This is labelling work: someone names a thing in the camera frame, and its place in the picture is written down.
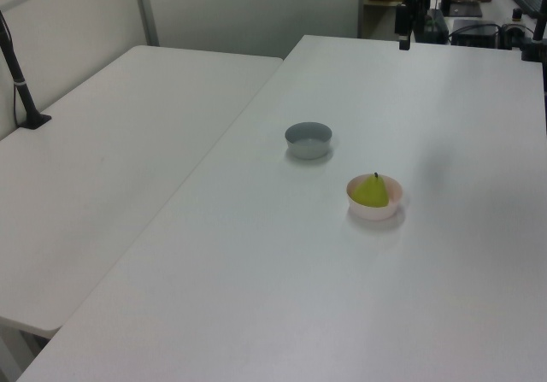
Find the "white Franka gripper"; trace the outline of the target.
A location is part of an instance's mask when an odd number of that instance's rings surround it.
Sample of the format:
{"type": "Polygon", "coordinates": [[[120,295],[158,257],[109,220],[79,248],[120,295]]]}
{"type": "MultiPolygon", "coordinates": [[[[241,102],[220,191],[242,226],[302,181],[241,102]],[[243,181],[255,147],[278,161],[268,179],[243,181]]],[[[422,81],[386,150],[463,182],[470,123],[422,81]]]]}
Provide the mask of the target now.
{"type": "Polygon", "coordinates": [[[396,6],[396,18],[395,18],[395,33],[399,36],[398,46],[400,50],[407,51],[410,49],[411,31],[412,31],[411,8],[405,3],[400,3],[396,6]]]}

